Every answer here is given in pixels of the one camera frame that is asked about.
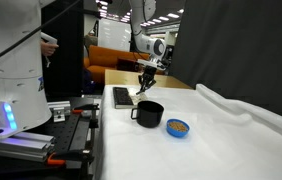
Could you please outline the person's hand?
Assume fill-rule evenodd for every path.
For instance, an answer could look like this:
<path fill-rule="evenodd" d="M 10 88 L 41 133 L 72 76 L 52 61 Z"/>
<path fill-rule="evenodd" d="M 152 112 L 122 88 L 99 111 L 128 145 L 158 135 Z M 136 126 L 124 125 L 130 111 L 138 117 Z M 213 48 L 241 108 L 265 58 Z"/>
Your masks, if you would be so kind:
<path fill-rule="evenodd" d="M 41 41 L 41 53 L 44 56 L 51 56 L 54 54 L 55 50 L 58 48 L 57 44 L 49 44 L 46 43 L 45 41 Z"/>

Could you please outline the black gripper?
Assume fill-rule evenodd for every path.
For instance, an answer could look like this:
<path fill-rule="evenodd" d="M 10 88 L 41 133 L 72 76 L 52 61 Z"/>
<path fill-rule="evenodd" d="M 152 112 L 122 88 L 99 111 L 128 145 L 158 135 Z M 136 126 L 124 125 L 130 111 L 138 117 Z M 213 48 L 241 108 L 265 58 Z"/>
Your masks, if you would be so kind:
<path fill-rule="evenodd" d="M 154 80 L 154 76 L 156 74 L 157 69 L 152 66 L 146 66 L 144 68 L 143 76 L 138 75 L 138 81 L 140 84 L 140 90 L 143 92 L 150 89 L 154 84 L 156 84 L 156 81 Z"/>

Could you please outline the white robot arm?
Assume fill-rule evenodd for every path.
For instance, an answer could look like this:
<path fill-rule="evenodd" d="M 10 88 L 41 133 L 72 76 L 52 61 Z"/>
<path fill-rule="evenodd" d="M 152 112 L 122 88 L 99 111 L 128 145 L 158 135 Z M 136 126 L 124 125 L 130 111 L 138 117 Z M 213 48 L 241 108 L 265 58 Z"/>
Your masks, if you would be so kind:
<path fill-rule="evenodd" d="M 41 9 L 55 0 L 0 0 L 0 139 L 51 117 L 41 60 Z"/>

